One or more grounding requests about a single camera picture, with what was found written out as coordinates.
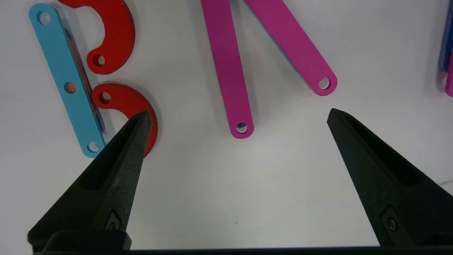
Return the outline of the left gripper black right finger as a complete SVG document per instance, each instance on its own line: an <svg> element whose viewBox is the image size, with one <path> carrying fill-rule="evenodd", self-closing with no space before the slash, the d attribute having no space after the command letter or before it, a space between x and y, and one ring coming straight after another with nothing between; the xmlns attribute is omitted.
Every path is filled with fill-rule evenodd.
<svg viewBox="0 0 453 255"><path fill-rule="evenodd" d="M350 114L327 124L382 247L452 246L453 198Z"/></svg>

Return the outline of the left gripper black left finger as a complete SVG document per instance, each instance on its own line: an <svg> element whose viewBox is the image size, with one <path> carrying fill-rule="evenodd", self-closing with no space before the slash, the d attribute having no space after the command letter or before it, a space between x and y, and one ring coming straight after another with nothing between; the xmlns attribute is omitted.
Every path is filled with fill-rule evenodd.
<svg viewBox="0 0 453 255"><path fill-rule="evenodd" d="M152 125L142 111L120 129L28 232L34 253L116 253L126 232Z"/></svg>

